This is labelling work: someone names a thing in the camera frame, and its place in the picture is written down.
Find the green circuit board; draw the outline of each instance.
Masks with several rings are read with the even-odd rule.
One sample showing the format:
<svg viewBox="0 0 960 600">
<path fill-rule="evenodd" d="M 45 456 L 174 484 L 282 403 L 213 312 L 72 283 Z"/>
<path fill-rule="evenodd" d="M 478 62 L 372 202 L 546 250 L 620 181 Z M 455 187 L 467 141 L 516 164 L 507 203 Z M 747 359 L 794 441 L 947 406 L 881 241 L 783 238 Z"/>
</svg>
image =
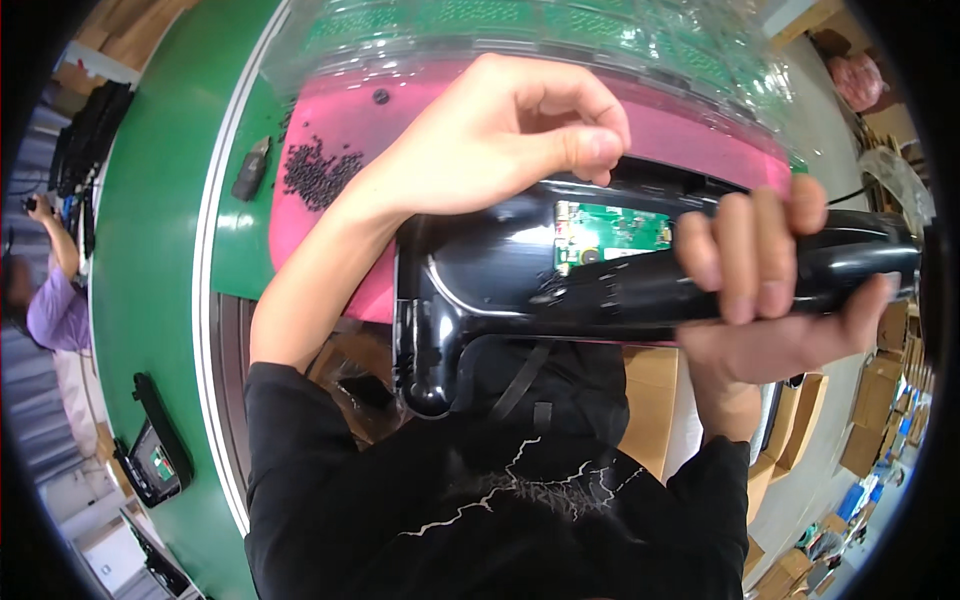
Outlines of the green circuit board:
<svg viewBox="0 0 960 600">
<path fill-rule="evenodd" d="M 559 201 L 555 206 L 554 269 L 670 248 L 669 218 L 655 212 Z"/>
</svg>

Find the grey floor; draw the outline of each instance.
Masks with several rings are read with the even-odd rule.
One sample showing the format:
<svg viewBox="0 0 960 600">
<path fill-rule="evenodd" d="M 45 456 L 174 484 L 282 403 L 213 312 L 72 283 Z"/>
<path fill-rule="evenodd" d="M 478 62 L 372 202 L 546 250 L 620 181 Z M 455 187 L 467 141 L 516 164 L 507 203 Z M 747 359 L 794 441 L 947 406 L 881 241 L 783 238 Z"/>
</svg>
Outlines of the grey floor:
<svg viewBox="0 0 960 600">
<path fill-rule="evenodd" d="M 824 185 L 828 198 L 845 196 L 861 183 L 855 142 L 837 105 L 830 76 L 805 38 L 790 43 L 784 54 L 797 92 L 797 116 L 790 130 L 809 163 L 810 174 Z M 862 196 L 838 207 L 867 209 Z M 829 376 L 827 395 L 806 453 L 786 477 L 770 486 L 756 519 L 747 528 L 766 554 L 744 581 L 744 589 L 750 589 L 803 530 L 833 509 L 857 481 L 838 462 L 850 435 L 853 394 L 864 359 L 864 355 L 856 355 L 824 367 Z"/>
</svg>

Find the pink plastic bag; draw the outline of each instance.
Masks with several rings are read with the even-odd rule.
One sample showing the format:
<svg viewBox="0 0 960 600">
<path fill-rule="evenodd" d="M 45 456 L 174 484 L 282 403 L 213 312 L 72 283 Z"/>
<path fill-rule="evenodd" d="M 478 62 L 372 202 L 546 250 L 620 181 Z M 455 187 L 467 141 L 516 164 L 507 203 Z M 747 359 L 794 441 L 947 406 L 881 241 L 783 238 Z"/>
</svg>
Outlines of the pink plastic bag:
<svg viewBox="0 0 960 600">
<path fill-rule="evenodd" d="M 834 57 L 827 61 L 827 69 L 837 91 L 850 108 L 857 112 L 876 104 L 883 93 L 884 83 L 876 63 L 866 54 L 849 59 Z"/>
</svg>

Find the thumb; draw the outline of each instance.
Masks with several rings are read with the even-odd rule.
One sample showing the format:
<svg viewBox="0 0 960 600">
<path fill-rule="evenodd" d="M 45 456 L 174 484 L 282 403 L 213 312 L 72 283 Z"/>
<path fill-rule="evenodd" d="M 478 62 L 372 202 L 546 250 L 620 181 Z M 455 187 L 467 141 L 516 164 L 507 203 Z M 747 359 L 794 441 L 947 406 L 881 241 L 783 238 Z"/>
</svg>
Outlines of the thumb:
<svg viewBox="0 0 960 600">
<path fill-rule="evenodd" d="M 572 172 L 583 180 L 606 176 L 623 156 L 623 140 L 612 130 L 571 125 L 545 133 L 520 135 L 513 148 L 515 159 L 540 180 L 548 175 Z"/>
</svg>

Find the blue curtain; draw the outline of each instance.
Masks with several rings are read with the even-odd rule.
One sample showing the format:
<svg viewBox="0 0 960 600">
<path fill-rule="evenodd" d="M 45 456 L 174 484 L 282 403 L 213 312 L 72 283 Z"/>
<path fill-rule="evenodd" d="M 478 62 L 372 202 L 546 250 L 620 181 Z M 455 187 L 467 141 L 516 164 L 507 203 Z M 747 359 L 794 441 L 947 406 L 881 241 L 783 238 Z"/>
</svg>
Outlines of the blue curtain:
<svg viewBox="0 0 960 600">
<path fill-rule="evenodd" d="M 30 261 L 36 284 L 47 276 L 50 240 L 43 226 L 23 212 L 21 203 L 35 192 L 46 191 L 57 135 L 67 123 L 69 119 L 40 101 L 3 199 L 3 248 L 12 230 L 12 252 Z M 50 352 L 6 323 L 0 335 L 6 418 L 40 485 L 77 468 L 83 458 L 70 433 Z"/>
</svg>

